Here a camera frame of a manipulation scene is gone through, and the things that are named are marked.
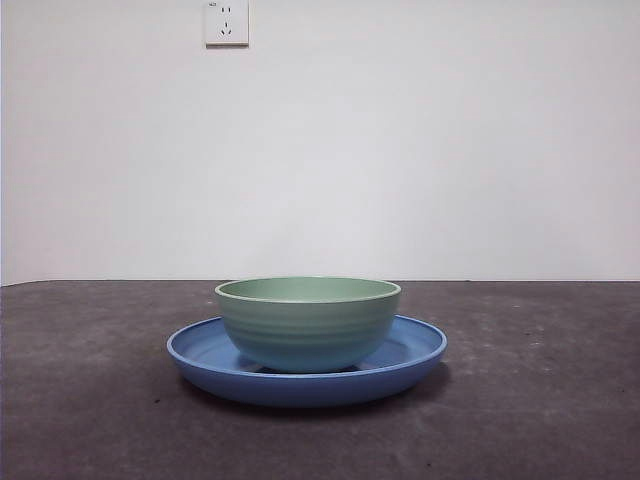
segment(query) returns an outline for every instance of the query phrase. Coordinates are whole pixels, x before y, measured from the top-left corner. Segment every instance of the plate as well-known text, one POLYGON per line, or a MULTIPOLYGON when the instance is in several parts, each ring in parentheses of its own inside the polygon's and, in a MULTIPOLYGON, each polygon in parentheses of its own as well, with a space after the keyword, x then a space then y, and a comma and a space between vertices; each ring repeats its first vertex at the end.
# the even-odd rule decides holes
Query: plate
POLYGON ((333 373, 286 374, 242 355, 221 317, 175 332, 167 349, 180 373, 219 397, 272 407, 329 407, 368 402, 406 390, 435 367, 447 347, 438 328, 396 315, 382 346, 333 373))

